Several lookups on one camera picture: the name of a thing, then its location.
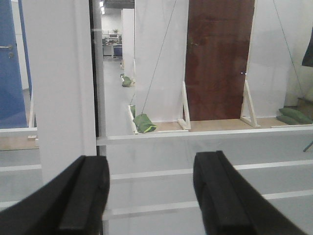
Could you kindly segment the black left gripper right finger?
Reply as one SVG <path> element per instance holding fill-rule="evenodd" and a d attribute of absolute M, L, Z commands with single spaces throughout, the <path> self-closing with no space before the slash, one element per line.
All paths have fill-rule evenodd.
<path fill-rule="evenodd" d="M 198 152 L 193 185 L 208 235 L 303 235 L 268 202 L 222 151 Z"/>

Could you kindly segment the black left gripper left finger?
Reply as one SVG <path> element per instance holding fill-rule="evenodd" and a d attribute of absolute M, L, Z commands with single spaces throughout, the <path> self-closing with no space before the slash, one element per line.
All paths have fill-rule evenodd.
<path fill-rule="evenodd" d="M 2 235 L 102 235 L 110 190 L 105 156 L 81 156 L 45 186 L 0 213 Z"/>

